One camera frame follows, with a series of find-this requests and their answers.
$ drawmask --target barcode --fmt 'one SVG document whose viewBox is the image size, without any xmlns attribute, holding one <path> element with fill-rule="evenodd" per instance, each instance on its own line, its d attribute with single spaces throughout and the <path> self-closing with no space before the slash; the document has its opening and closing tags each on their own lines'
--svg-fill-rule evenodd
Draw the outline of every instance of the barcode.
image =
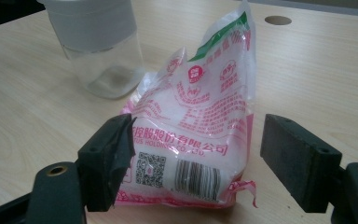
<svg viewBox="0 0 358 224">
<path fill-rule="evenodd" d="M 206 201 L 217 201 L 220 170 L 192 161 L 178 161 L 175 189 Z"/>
</svg>

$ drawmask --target wood grain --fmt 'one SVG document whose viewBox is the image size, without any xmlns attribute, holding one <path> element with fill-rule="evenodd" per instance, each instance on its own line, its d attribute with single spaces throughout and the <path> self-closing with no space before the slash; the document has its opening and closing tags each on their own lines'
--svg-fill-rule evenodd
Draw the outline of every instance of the wood grain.
<svg viewBox="0 0 358 224">
<path fill-rule="evenodd" d="M 133 1 L 145 64 L 157 71 L 185 46 L 192 56 L 208 26 L 239 3 L 224 0 Z M 251 4 L 256 23 L 257 84 L 249 165 L 257 183 L 223 210 L 116 206 L 89 223 L 329 223 L 306 214 L 259 157 L 266 113 L 303 125 L 358 161 L 358 17 Z M 264 21 L 279 15 L 285 26 Z M 76 153 L 127 99 L 86 92 L 63 55 L 46 11 L 0 25 L 0 204 L 29 192 L 34 175 Z"/>
</svg>

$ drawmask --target pink printed plastic bag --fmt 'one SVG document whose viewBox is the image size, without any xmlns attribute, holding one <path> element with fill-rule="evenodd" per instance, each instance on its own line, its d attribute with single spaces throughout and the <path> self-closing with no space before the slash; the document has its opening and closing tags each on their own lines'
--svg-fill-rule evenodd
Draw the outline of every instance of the pink printed plastic bag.
<svg viewBox="0 0 358 224">
<path fill-rule="evenodd" d="M 136 155 L 116 204 L 219 208 L 239 190 L 255 196 L 255 183 L 241 180 L 254 100 L 255 25 L 244 1 L 209 28 L 195 57 L 179 49 L 127 102 Z"/>
</svg>

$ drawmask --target black bracket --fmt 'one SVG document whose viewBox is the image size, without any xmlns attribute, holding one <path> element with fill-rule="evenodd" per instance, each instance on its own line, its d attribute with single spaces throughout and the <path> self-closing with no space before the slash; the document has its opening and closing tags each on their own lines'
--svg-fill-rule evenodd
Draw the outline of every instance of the black bracket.
<svg viewBox="0 0 358 224">
<path fill-rule="evenodd" d="M 335 206 L 332 223 L 358 223 L 358 162 L 346 170 L 342 154 L 294 121 L 266 115 L 261 157 L 307 213 Z"/>
</svg>

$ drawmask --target plastic packaging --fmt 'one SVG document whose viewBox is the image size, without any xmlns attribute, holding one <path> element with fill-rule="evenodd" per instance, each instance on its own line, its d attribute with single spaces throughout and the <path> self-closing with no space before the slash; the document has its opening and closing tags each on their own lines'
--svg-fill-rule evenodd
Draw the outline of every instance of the plastic packaging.
<svg viewBox="0 0 358 224">
<path fill-rule="evenodd" d="M 116 204 L 219 208 L 239 190 L 255 196 L 255 182 L 241 180 L 254 101 L 255 25 L 244 1 L 208 29 L 195 57 L 179 49 L 127 102 L 136 155 Z"/>
<path fill-rule="evenodd" d="M 116 99 L 145 74 L 130 0 L 38 0 L 90 92 Z"/>
</svg>

